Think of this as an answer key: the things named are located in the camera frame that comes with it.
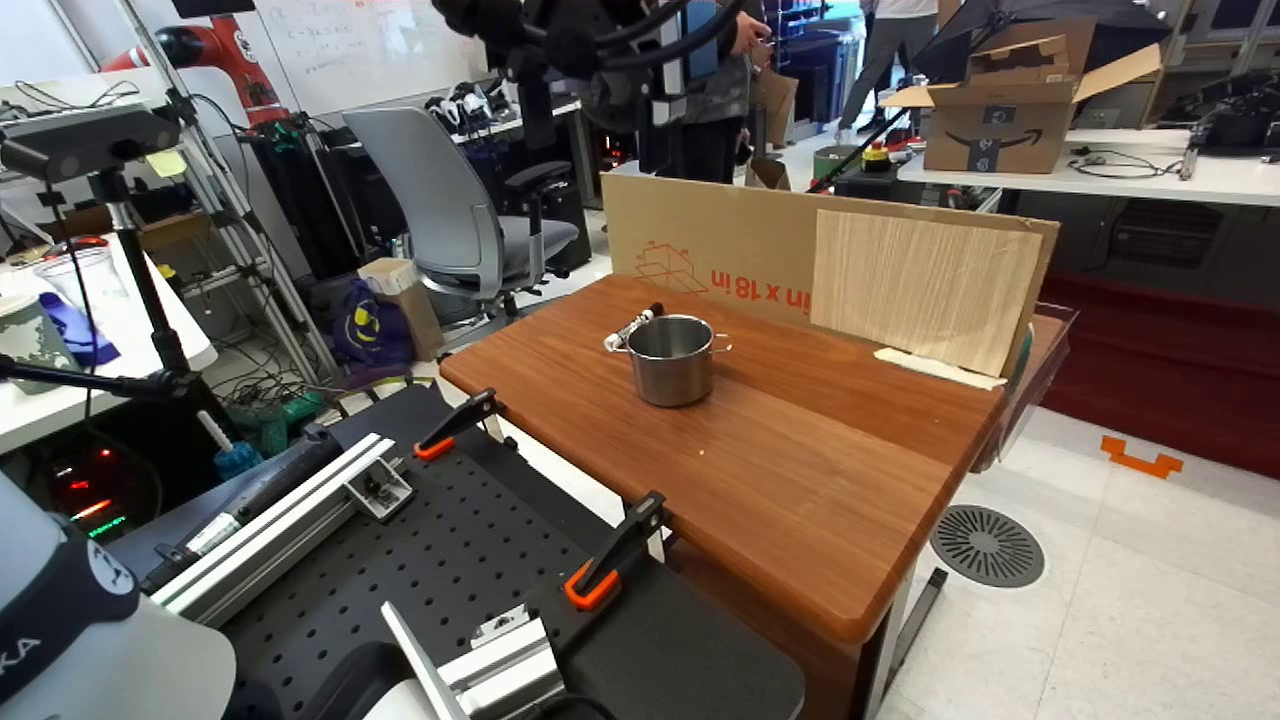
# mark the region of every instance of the white desk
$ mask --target white desk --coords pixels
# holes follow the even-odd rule
[[[214,358],[212,340],[190,319],[190,312],[177,298],[177,290],[153,267],[158,305],[167,323],[177,326],[187,364],[200,371]],[[108,257],[84,258],[84,286],[92,296],[92,319],[98,332],[120,347],[113,364],[98,364],[98,377],[153,377],[158,371],[158,354],[153,347],[153,323],[134,285],[127,274],[124,253],[113,239]],[[92,410],[120,409],[124,397],[92,393]],[[0,452],[22,449],[38,436],[81,423],[84,415],[84,386],[52,386],[38,397],[22,397],[15,384],[0,384]]]
[[[1073,130],[1067,147],[1117,147],[1142,155],[1150,162],[1177,162],[1188,142],[1184,130]],[[1047,192],[1047,197],[1128,197],[1128,201],[1170,201],[1170,203],[1240,203],[1240,206],[1280,206],[1280,162],[1263,158],[1224,158],[1198,155],[1192,180],[1156,176],[1156,180],[1103,180],[1073,170],[1060,158],[1047,176],[1021,170],[927,170],[925,155],[906,158],[896,180],[905,184],[966,184],[966,189],[1003,189],[1003,192]]]

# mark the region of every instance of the red carpet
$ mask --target red carpet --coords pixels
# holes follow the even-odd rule
[[[1280,312],[1042,278],[1078,309],[1047,409],[1280,479]]]

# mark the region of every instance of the metal pot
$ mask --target metal pot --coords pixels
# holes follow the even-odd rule
[[[622,332],[612,332],[602,347],[630,354],[630,378],[642,402],[678,409],[710,393],[710,340],[708,319],[655,305]]]

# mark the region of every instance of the pot handle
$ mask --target pot handle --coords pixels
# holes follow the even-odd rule
[[[626,326],[602,335],[602,351],[626,351],[630,332],[664,312],[666,312],[664,305],[648,305]]]

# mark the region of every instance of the office chair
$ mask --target office chair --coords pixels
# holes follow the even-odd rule
[[[376,170],[388,180],[404,224],[408,257],[443,298],[466,298],[480,314],[514,314],[511,290],[536,286],[549,258],[580,232],[543,218],[540,197],[572,170],[566,158],[532,162],[502,180],[527,215],[494,215],[489,189],[443,124],[416,107],[342,114]]]

